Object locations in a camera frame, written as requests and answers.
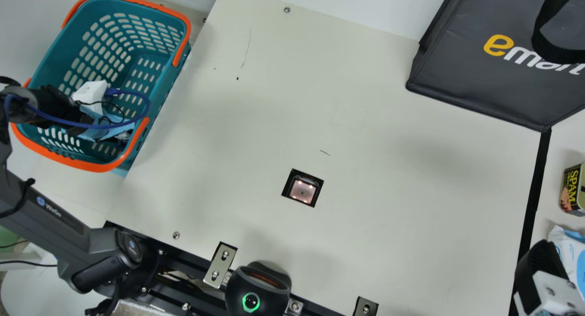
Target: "can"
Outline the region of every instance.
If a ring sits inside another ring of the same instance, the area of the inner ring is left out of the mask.
[[[574,216],[585,216],[584,166],[585,163],[577,164],[563,172],[559,205],[564,212]]]

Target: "teal plastic basket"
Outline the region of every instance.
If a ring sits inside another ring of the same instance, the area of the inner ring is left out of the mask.
[[[148,97],[148,115],[124,145],[86,141],[60,127],[28,124],[13,125],[18,139],[39,154],[78,169],[130,169],[191,50],[190,32],[186,16],[151,2],[80,0],[28,87],[50,84],[71,95],[86,81],[104,79],[110,87]],[[120,95],[112,102],[126,120],[144,111],[142,99],[134,95]],[[121,116],[114,106],[106,110]]]

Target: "white table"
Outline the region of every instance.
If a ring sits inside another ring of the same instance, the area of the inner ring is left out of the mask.
[[[203,258],[235,245],[342,314],[506,314],[539,134],[409,93],[416,41],[285,6],[217,0],[124,181],[42,160],[37,188]],[[292,168],[324,179],[315,208],[280,196]]]

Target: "bag handle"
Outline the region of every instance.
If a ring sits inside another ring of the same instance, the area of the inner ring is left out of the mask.
[[[547,62],[555,64],[585,63],[585,50],[558,47],[543,35],[542,27],[549,22],[567,4],[569,0],[545,0],[542,4],[532,33],[532,47]]]

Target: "black shopping bag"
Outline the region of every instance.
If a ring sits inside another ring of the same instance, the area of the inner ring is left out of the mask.
[[[445,0],[407,89],[537,131],[585,107],[585,0]]]

